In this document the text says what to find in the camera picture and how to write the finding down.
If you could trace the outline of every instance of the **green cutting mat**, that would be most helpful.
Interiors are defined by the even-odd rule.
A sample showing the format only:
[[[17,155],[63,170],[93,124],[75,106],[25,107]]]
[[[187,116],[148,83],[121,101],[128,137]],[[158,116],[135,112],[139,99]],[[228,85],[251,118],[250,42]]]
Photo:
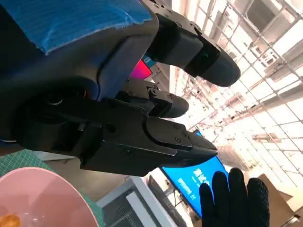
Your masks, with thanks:
[[[38,157],[36,157],[31,150],[22,150],[11,155],[0,157],[0,177],[14,169],[18,169],[22,167],[39,167],[54,172],[54,170],[52,170],[47,164],[45,164]],[[99,224],[99,227],[103,227],[104,222],[103,222],[102,209],[98,207],[88,197],[84,195],[82,196],[88,203],[91,210],[93,211],[96,220]]]

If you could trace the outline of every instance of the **screen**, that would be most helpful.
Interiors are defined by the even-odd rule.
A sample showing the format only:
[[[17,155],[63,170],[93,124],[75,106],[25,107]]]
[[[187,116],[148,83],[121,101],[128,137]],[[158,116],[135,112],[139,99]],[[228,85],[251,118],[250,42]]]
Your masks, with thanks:
[[[130,75],[130,78],[146,79],[152,74],[152,71],[140,60]]]
[[[200,185],[206,183],[213,191],[212,179],[215,172],[221,171],[228,177],[228,172],[217,157],[196,166],[185,168],[163,167],[162,170],[200,217],[203,215],[199,196]]]

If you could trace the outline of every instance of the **glass ceiling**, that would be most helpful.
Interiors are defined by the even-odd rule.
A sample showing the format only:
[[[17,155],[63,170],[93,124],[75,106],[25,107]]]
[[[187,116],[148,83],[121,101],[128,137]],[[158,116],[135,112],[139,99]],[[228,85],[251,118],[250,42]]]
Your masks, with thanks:
[[[170,92],[190,103],[175,121],[199,129],[226,166],[303,189],[303,2],[173,0],[172,7],[241,70],[240,80],[223,88],[171,66]]]

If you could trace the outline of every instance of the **blue screen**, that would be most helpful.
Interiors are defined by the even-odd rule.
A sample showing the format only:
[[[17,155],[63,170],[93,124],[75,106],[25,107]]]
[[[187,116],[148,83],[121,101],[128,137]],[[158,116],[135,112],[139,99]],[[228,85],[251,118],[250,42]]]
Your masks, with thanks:
[[[222,163],[217,157],[211,158],[208,161],[191,167],[185,168],[166,168],[162,170],[170,178],[172,183],[182,193],[188,203],[193,207],[197,214],[202,217],[199,187],[202,183],[206,183],[212,189],[213,175],[217,171],[221,171],[228,177],[228,172],[225,170]]]

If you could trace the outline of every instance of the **pink bowl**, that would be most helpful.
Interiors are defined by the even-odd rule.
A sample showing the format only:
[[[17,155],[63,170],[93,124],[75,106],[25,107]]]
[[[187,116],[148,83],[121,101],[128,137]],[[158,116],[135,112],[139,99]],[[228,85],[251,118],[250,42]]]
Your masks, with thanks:
[[[64,178],[25,167],[0,178],[0,217],[16,214],[22,227],[98,227],[88,204]]]

